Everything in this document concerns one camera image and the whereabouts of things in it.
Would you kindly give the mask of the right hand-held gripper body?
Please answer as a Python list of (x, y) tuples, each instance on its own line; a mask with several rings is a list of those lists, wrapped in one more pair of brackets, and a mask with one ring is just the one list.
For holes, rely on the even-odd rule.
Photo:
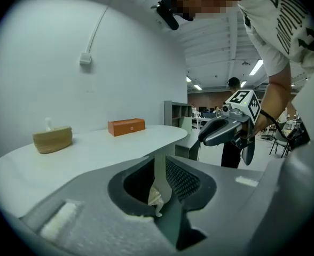
[(261, 106), (253, 90), (238, 90), (223, 105), (223, 116), (229, 123), (229, 141), (242, 150), (242, 159), (250, 165), (255, 152), (255, 138), (250, 135)]

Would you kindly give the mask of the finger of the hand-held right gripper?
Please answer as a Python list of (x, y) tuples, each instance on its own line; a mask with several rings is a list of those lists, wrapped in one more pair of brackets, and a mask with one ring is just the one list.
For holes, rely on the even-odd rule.
[(201, 129), (198, 140), (205, 146), (217, 146), (234, 139), (242, 130), (238, 121), (208, 121)]
[(200, 134), (222, 134), (227, 132), (229, 121), (226, 117), (216, 117), (208, 121), (200, 131)]

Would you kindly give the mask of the person's right hand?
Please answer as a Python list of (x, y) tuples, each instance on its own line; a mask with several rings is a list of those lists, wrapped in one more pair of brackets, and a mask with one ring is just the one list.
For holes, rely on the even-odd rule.
[(246, 134), (246, 135), (244, 136), (244, 138), (250, 139), (250, 138), (256, 136), (256, 135), (259, 133), (259, 131), (262, 131), (262, 130), (265, 129), (268, 125), (269, 125), (268, 118), (265, 117), (265, 116), (262, 115), (262, 114), (259, 114), (259, 116), (258, 116), (258, 118), (257, 118), (257, 121), (256, 121), (256, 123), (255, 123), (255, 125), (254, 125), (254, 128), (253, 128), (251, 134), (249, 134), (249, 135)]

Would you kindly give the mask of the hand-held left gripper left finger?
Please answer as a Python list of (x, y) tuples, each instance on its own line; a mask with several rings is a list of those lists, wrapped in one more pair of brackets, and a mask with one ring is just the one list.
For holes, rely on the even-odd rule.
[(41, 200), (20, 220), (38, 255), (172, 255), (148, 204), (154, 158), (83, 173)]

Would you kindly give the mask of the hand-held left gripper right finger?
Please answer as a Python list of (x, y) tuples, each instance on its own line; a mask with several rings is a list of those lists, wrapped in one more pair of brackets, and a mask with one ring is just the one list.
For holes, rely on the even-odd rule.
[(188, 224), (178, 255), (247, 255), (274, 193), (274, 166), (263, 172), (167, 157), (167, 180)]

